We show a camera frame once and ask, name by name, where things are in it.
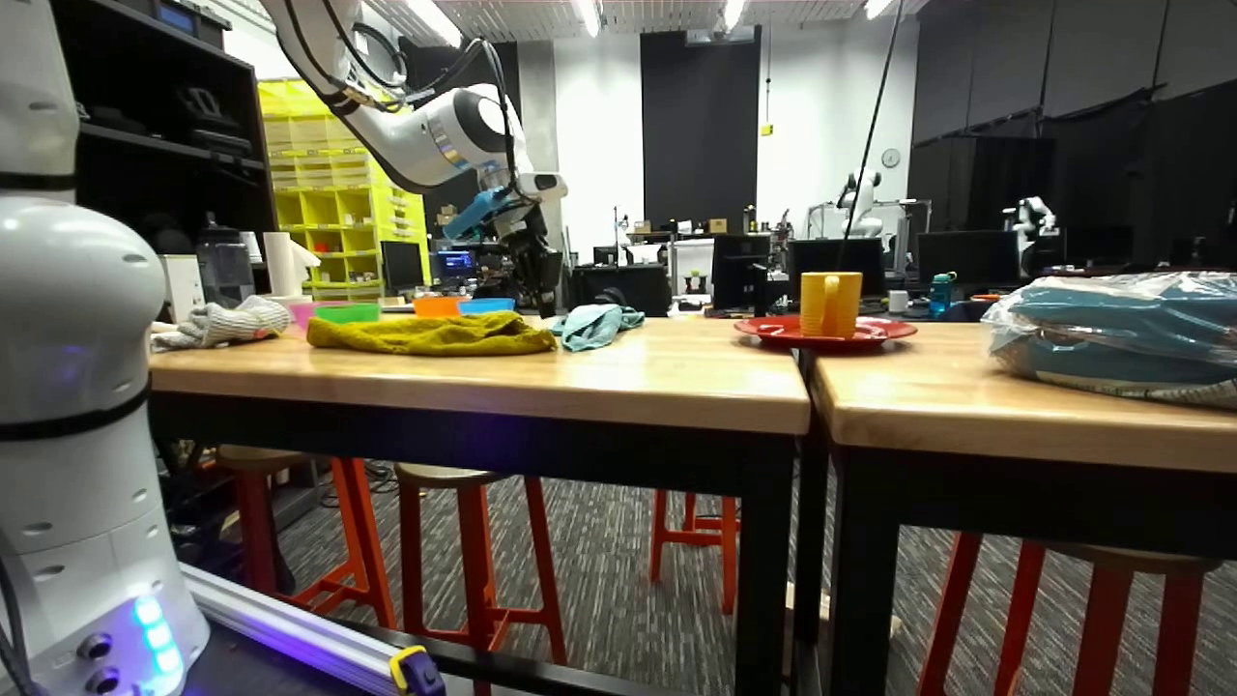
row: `wooden table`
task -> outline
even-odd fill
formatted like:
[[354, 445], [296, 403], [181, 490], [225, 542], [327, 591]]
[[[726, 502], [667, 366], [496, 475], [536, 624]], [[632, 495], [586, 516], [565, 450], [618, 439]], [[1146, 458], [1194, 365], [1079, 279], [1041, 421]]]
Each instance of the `wooden table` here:
[[1002, 376], [982, 325], [819, 359], [837, 530], [831, 694], [881, 694], [902, 526], [1237, 556], [1237, 417]]
[[644, 320], [586, 355], [359, 355], [284, 332], [150, 359], [157, 439], [737, 495], [734, 694], [780, 685], [791, 458], [806, 421], [796, 365], [734, 346], [729, 320]]

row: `red plate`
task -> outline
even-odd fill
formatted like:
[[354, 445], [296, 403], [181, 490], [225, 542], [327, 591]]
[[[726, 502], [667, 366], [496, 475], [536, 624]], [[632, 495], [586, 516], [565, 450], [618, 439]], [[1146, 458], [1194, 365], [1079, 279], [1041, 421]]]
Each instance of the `red plate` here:
[[885, 354], [889, 346], [917, 338], [917, 325], [898, 319], [858, 319], [854, 338], [799, 338], [799, 319], [751, 319], [737, 320], [737, 332], [744, 346], [790, 354], [790, 347], [811, 347], [819, 355], [858, 355], [858, 354]]

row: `robotic arm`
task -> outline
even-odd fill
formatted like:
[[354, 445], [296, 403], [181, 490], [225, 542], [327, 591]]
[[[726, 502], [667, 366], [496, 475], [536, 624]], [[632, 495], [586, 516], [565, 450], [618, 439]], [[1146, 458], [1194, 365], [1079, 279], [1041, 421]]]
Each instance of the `robotic arm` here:
[[354, 131], [403, 190], [431, 190], [460, 174], [480, 180], [480, 196], [454, 217], [449, 238], [489, 230], [514, 254], [521, 289], [546, 289], [540, 196], [560, 192], [552, 174], [532, 174], [525, 134], [503, 91], [503, 62], [489, 44], [462, 44], [454, 69], [482, 56], [496, 87], [443, 82], [413, 92], [403, 87], [399, 39], [364, 21], [364, 0], [261, 0], [283, 56], [313, 92]]

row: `black cabinet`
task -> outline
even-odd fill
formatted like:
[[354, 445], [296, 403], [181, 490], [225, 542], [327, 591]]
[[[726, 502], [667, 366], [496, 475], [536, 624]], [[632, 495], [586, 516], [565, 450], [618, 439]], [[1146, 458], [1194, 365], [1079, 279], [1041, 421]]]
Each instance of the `black cabinet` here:
[[1002, 208], [1051, 192], [1046, 138], [947, 134], [917, 149], [913, 196], [933, 200], [934, 231], [1002, 230]]
[[274, 230], [255, 69], [118, 0], [52, 0], [80, 104], [77, 200], [156, 240]]

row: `blue light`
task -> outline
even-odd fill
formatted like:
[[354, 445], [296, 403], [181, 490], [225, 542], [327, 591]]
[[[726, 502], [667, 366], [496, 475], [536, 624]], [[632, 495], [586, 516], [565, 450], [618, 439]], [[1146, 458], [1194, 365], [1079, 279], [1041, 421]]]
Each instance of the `blue light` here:
[[150, 646], [150, 651], [161, 651], [161, 646], [171, 646], [171, 627], [167, 627], [167, 624], [157, 624], [157, 627], [148, 627], [148, 646]]
[[157, 651], [157, 672], [181, 672], [181, 653], [176, 651]]
[[138, 596], [135, 600], [135, 615], [138, 615], [144, 627], [161, 624], [161, 606], [157, 606], [156, 596]]

